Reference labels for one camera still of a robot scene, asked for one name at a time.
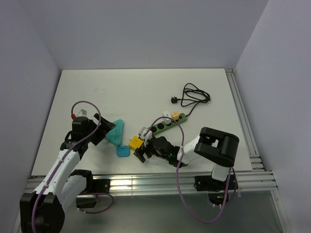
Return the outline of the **yellow cube socket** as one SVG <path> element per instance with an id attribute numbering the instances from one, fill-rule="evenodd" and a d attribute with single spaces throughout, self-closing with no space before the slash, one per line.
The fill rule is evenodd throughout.
<path id="1" fill-rule="evenodd" d="M 129 148 L 130 148 L 131 150 L 135 151 L 137 148 L 140 148 L 141 145 L 142 145 L 143 143 L 144 143 L 144 141 L 143 141 L 142 139 L 140 139 L 140 138 L 137 137 L 137 136 L 134 136 L 134 137 L 130 140 L 128 146 L 129 146 Z"/>

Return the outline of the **teal triangular power strip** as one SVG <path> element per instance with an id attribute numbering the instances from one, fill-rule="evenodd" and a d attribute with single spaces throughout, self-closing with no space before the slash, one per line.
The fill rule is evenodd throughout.
<path id="1" fill-rule="evenodd" d="M 122 142 L 122 135 L 123 135 L 123 120 L 118 119 L 113 122 L 115 127 L 106 135 L 106 140 L 113 144 L 114 146 L 118 147 L 121 145 Z"/>

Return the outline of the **blue plug adapter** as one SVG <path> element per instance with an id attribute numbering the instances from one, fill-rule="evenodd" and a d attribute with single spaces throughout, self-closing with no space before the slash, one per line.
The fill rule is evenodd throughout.
<path id="1" fill-rule="evenodd" d="M 128 157 L 130 155 L 130 148 L 128 145 L 119 145 L 116 147 L 116 154 L 119 158 Z"/>

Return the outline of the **green power strip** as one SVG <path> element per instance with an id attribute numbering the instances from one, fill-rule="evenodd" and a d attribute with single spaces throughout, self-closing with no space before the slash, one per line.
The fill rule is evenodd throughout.
<path id="1" fill-rule="evenodd" d="M 163 133 L 165 131 L 168 131 L 174 127 L 176 127 L 178 124 L 182 124 L 187 121 L 187 116 L 184 113 L 180 113 L 179 118 L 176 120 L 176 122 L 172 121 L 170 124 L 165 124 L 164 120 L 162 122 L 159 122 L 155 124 L 151 128 L 151 132 L 154 136 Z"/>

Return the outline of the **white charger plug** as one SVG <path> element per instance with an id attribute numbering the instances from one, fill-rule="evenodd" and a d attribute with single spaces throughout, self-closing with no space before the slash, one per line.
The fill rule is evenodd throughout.
<path id="1" fill-rule="evenodd" d="M 162 116 L 163 116 L 163 121 L 164 121 L 165 125 L 170 125 L 172 122 L 171 114 L 168 111 L 164 111 L 162 113 Z"/>

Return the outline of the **small orange plug adapter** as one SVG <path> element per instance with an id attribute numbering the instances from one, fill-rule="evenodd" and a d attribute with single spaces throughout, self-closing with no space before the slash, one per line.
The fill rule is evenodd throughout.
<path id="1" fill-rule="evenodd" d="M 173 120 L 177 121 L 179 119 L 180 113 L 178 111 L 171 113 Z"/>

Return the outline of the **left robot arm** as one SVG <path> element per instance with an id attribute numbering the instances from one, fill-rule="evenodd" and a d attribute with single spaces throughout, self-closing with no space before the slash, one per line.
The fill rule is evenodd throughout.
<path id="1" fill-rule="evenodd" d="M 98 195 L 90 170 L 75 169 L 88 149 L 98 145 L 115 128 L 100 114 L 95 123 L 86 116 L 73 116 L 72 129 L 60 146 L 57 159 L 43 181 L 20 199 L 20 228 L 23 233 L 58 233 L 65 213 L 80 194 Z"/>

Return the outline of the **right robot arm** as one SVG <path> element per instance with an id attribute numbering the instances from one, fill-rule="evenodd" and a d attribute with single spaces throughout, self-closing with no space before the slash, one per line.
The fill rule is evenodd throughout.
<path id="1" fill-rule="evenodd" d="M 234 166 L 240 139 L 231 133 L 203 127 L 197 137 L 184 146 L 174 146 L 165 137 L 154 137 L 144 129 L 139 135 L 139 144 L 130 146 L 142 162 L 144 156 L 156 156 L 174 167 L 186 167 L 190 162 L 205 158 L 213 163 L 211 186 L 221 189 L 227 183 L 229 169 Z"/>

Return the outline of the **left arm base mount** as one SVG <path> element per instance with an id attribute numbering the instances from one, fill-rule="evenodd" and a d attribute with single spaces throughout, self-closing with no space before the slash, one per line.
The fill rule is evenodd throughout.
<path id="1" fill-rule="evenodd" d="M 90 188 L 82 191 L 76 198 L 76 207 L 81 209 L 94 208 L 98 203 L 99 195 L 91 193 L 106 193 L 110 190 L 110 179 L 94 179 Z"/>

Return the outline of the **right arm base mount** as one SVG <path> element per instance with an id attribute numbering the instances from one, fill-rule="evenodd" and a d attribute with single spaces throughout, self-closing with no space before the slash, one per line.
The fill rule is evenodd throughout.
<path id="1" fill-rule="evenodd" d="M 194 188 L 198 192 L 207 192 L 209 202 L 212 206 L 221 207 L 225 197 L 226 181 L 212 179 L 211 175 L 195 176 Z M 235 175 L 231 175 L 228 183 L 226 203 L 235 197 L 238 190 L 238 182 Z"/>

